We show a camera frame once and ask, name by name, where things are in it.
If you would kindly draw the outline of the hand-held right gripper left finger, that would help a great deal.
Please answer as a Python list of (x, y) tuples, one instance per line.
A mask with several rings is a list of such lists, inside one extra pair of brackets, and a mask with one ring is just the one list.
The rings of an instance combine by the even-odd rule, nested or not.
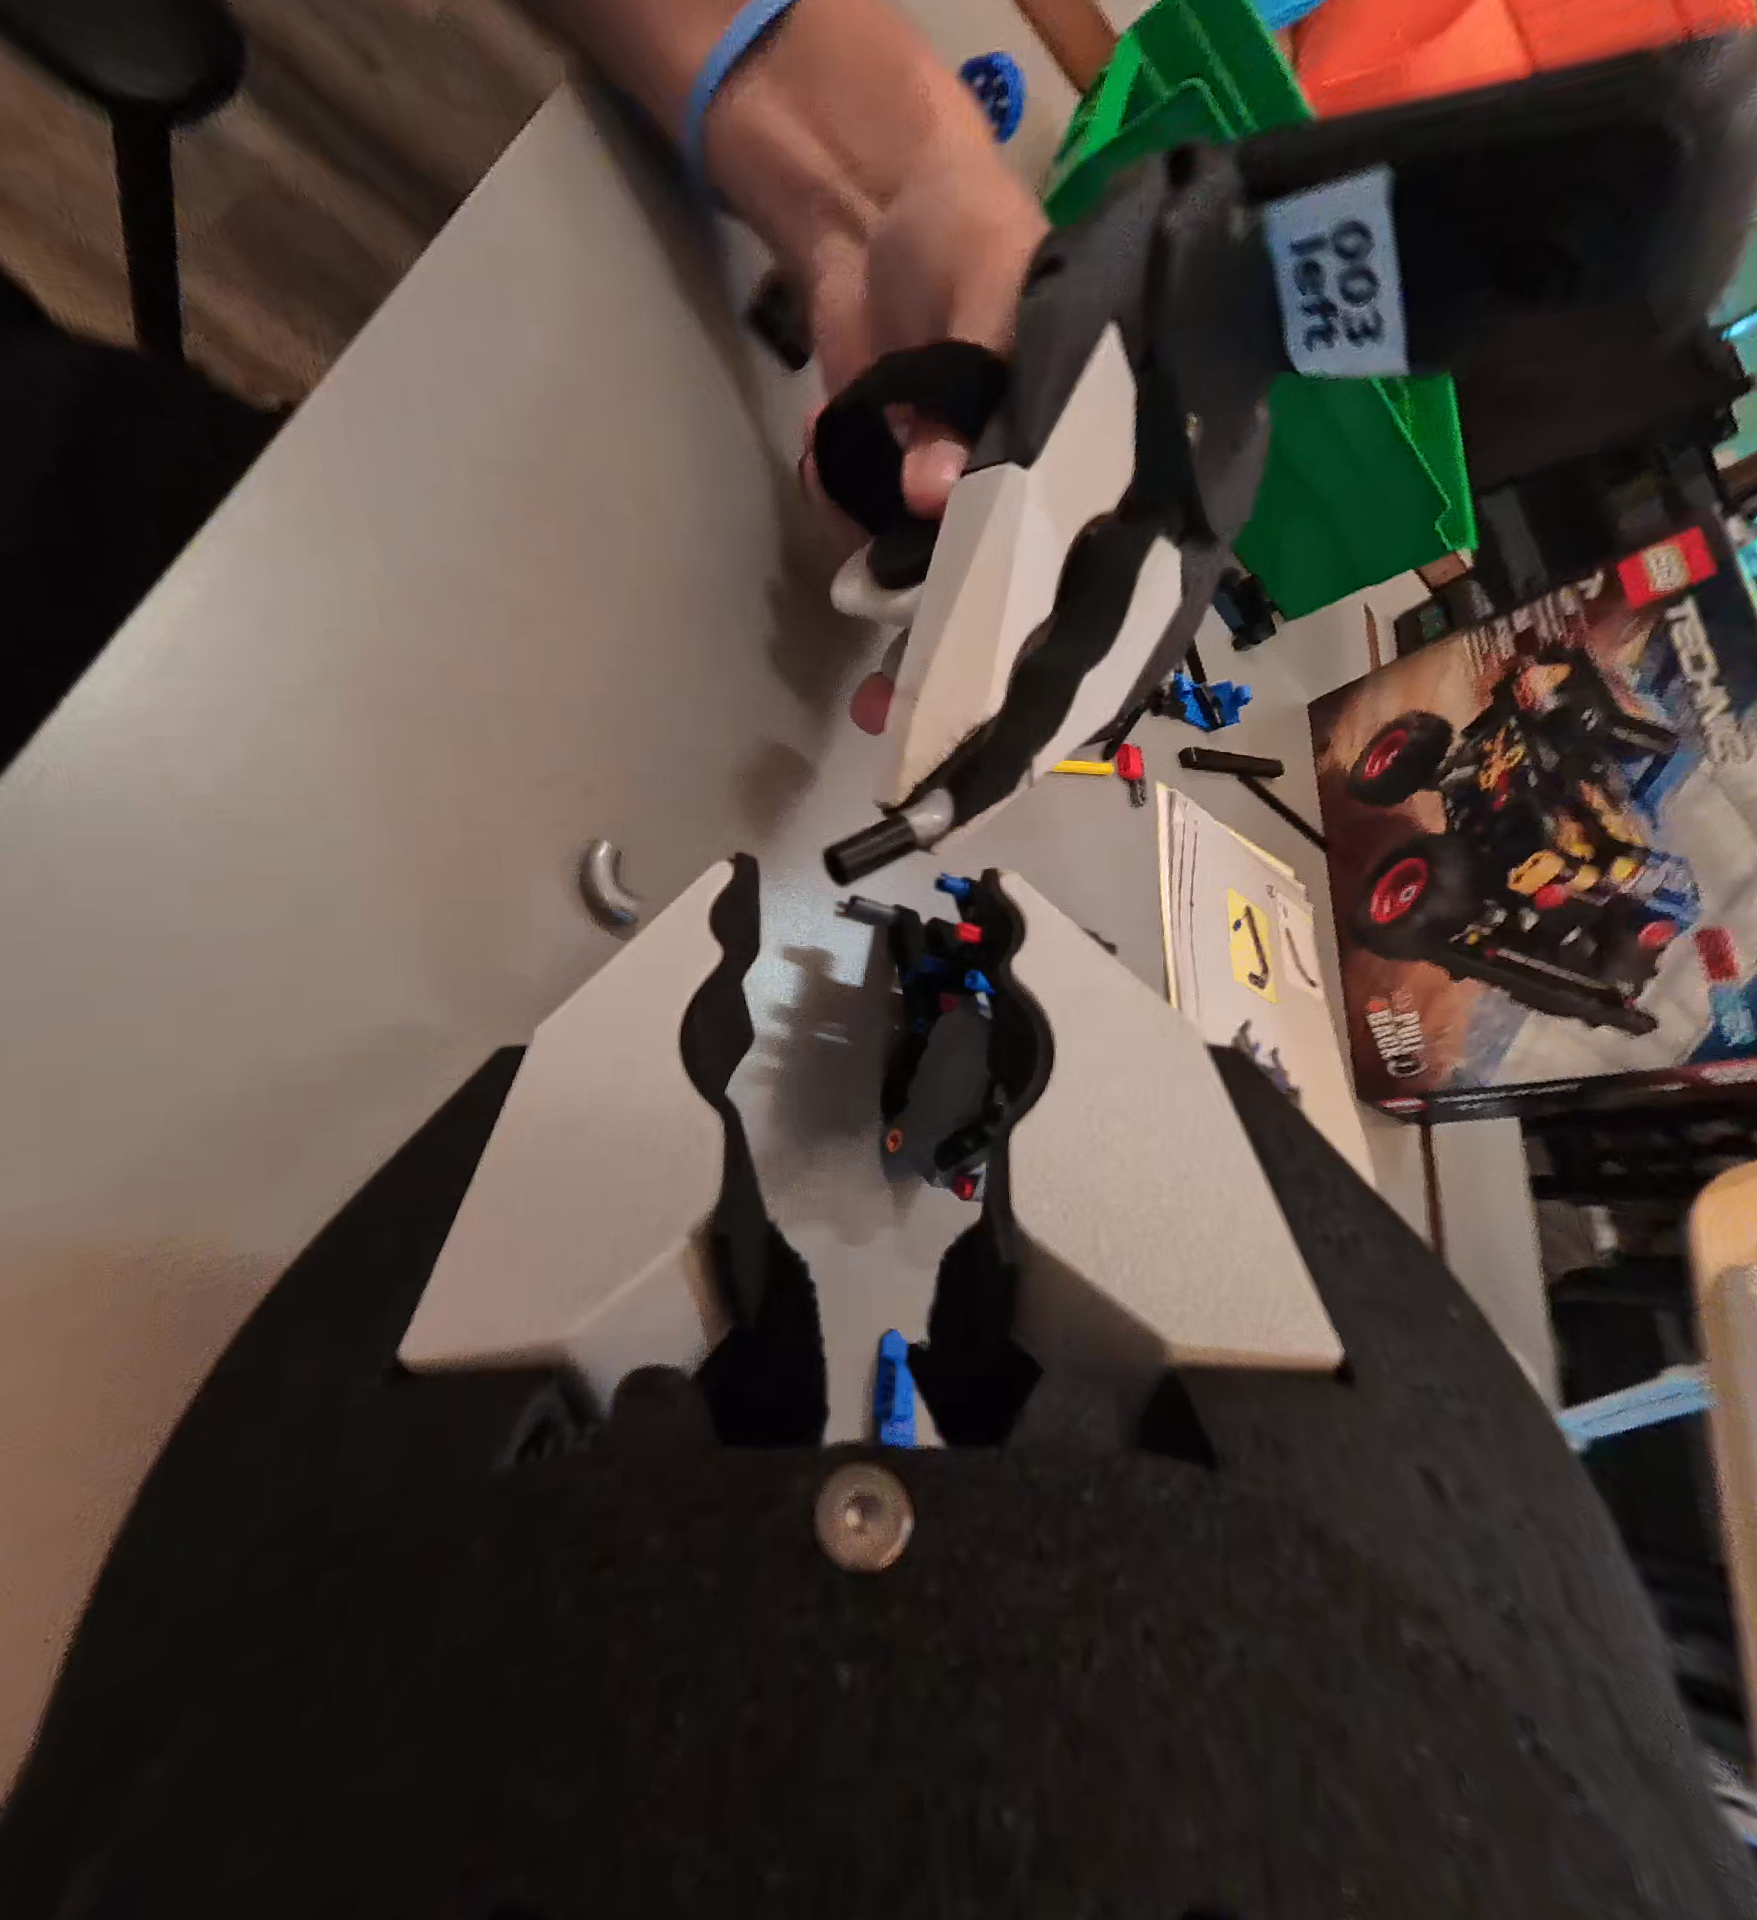
[(774, 1230), (731, 1080), (760, 873), (707, 868), (543, 1021), (398, 1349), (417, 1376), (554, 1368), (601, 1406), (766, 1304)]

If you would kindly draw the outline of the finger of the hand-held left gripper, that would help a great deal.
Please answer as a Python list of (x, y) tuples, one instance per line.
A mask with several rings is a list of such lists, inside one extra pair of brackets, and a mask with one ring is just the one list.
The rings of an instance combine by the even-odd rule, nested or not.
[(956, 819), (983, 819), (1124, 707), (1141, 664), (1141, 520), (1122, 516), (1134, 402), (1124, 336), (1104, 333), (1041, 452), (955, 489), (890, 702), (879, 806), (943, 790)]
[(1224, 571), (1222, 540), (1172, 540), (1152, 518), (1102, 516), (1087, 529), (1000, 708), (961, 755), (961, 822), (1007, 805), (1159, 684)]

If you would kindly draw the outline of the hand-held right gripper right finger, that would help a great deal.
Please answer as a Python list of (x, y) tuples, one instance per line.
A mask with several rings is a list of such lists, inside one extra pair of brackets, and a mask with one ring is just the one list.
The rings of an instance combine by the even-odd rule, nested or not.
[(1344, 1342), (1200, 1032), (1027, 879), (983, 892), (1036, 1040), (999, 1188), (1014, 1342), (1128, 1406), (1187, 1371), (1332, 1378)]

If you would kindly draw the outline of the black blue lego model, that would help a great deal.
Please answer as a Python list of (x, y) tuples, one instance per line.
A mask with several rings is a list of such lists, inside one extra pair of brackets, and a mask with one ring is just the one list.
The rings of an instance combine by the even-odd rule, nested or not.
[(1005, 874), (943, 874), (948, 915), (863, 895), (836, 913), (865, 926), (890, 964), (895, 1021), (881, 1082), (881, 1160), (889, 1183), (985, 1205), (1013, 1125), (1050, 1066), (1041, 1015), (1013, 979), (1024, 920)]

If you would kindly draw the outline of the black grey lego pin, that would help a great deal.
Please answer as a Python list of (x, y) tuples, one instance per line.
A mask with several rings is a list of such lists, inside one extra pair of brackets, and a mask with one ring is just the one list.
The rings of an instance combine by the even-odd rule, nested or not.
[(932, 789), (913, 805), (882, 809), (875, 824), (824, 849), (824, 870), (834, 887), (851, 888), (914, 852), (934, 849), (953, 827), (953, 795)]

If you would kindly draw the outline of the person's left forearm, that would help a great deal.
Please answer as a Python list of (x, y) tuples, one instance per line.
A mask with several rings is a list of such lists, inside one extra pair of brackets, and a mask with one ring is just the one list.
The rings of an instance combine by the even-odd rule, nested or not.
[(737, 3), (524, 3), (568, 48), (627, 92), (683, 105), (707, 57), (742, 10)]

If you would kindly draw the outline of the lego instruction booklet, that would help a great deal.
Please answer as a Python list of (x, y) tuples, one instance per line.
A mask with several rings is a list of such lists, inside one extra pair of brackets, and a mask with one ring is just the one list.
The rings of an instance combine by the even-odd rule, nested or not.
[(1302, 881), (1174, 786), (1157, 786), (1154, 812), (1170, 1004), (1207, 1045), (1249, 1058), (1373, 1187)]

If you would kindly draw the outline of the long thin black lego axle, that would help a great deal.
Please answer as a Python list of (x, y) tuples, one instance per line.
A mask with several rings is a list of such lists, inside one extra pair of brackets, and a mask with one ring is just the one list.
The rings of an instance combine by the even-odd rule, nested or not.
[(1325, 852), (1327, 842), (1323, 831), (1296, 812), (1283, 797), (1278, 797), (1266, 781), (1253, 775), (1234, 777), (1249, 795), (1270, 810), (1278, 820), (1293, 828), (1305, 842), (1309, 842), (1316, 852)]

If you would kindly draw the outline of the lego set box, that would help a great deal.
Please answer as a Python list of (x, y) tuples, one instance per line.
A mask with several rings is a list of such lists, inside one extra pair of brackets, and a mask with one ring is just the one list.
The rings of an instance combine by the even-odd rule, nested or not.
[(1361, 1102), (1757, 1095), (1757, 593), (1722, 515), (1309, 720)]

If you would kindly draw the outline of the person's left hand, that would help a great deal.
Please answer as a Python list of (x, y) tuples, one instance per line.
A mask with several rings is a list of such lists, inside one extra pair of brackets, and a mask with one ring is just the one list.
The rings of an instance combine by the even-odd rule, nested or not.
[(695, 96), (703, 178), (795, 284), (824, 398), (913, 348), (1009, 354), (1044, 217), (890, 4), (790, 4)]

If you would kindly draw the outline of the orange plastic bin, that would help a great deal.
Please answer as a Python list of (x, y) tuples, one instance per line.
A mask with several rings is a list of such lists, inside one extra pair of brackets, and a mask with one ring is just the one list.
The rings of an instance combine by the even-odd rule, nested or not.
[(1290, 29), (1319, 118), (1515, 85), (1757, 29), (1757, 3), (1323, 3)]

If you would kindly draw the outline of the green plastic bin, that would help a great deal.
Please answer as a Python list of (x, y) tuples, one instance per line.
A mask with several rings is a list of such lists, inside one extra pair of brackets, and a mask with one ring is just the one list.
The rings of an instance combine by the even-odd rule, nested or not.
[[(1110, 181), (1183, 143), (1214, 147), (1314, 116), (1259, 4), (1162, 3), (1121, 32), (1044, 189), (1054, 227)], [(1270, 397), (1272, 438), (1234, 557), (1284, 618), (1302, 618), (1475, 544), (1454, 380), (1311, 380)]]

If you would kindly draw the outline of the white metal stand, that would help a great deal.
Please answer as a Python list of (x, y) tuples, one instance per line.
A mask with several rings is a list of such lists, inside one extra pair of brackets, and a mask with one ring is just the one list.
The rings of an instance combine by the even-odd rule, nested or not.
[(1560, 1410), (1558, 1422), (1575, 1453), (1632, 1432), (1706, 1417), (1714, 1406), (1709, 1368), (1680, 1363), (1597, 1398)]

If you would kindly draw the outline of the blue wristband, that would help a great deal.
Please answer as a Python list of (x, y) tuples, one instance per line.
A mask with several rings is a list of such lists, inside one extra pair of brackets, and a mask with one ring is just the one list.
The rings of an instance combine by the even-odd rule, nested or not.
[(679, 154), (688, 185), (704, 205), (719, 205), (707, 156), (710, 112), (734, 72), (774, 36), (795, 3), (740, 3), (700, 61), (679, 118)]

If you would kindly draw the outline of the black stool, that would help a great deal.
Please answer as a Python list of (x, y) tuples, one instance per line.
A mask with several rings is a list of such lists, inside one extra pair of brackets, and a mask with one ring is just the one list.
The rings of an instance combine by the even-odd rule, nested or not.
[(133, 331), (183, 362), (173, 143), (238, 94), (237, 16), (223, 3), (0, 3), (0, 43), (107, 120)]

